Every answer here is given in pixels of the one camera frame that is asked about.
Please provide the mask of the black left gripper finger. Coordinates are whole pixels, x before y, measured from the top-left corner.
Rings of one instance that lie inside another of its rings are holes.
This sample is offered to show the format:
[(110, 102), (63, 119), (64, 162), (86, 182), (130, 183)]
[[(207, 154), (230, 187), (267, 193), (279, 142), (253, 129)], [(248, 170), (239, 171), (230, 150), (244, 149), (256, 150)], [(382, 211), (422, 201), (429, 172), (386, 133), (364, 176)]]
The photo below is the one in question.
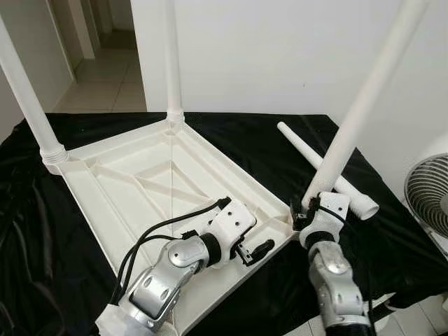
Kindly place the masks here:
[(268, 255), (269, 252), (273, 249), (275, 243), (273, 239), (267, 239), (265, 242), (260, 243), (258, 246), (248, 251), (246, 254), (247, 262), (259, 262)]

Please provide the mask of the white plastic children tabletop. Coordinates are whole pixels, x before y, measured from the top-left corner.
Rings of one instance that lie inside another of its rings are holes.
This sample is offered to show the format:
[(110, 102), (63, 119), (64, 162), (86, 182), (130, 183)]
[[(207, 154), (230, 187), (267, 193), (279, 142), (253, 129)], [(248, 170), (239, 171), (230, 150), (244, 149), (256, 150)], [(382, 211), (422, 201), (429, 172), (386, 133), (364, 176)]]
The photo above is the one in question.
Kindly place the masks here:
[(224, 197), (242, 202), (256, 218), (244, 251), (273, 243), (255, 265), (236, 256), (193, 277), (163, 324), (165, 336), (197, 326), (293, 236), (287, 204), (186, 124), (153, 122), (68, 153), (69, 160), (56, 167), (115, 275), (147, 228)]

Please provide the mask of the white pedestal fan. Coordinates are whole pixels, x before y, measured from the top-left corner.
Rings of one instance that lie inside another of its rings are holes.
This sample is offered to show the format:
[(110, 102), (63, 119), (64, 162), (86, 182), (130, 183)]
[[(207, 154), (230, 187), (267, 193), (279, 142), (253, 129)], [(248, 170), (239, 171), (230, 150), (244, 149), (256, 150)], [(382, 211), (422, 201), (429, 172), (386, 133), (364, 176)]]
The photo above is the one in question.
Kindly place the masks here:
[(419, 161), (407, 173), (405, 199), (417, 220), (448, 238), (448, 154)]

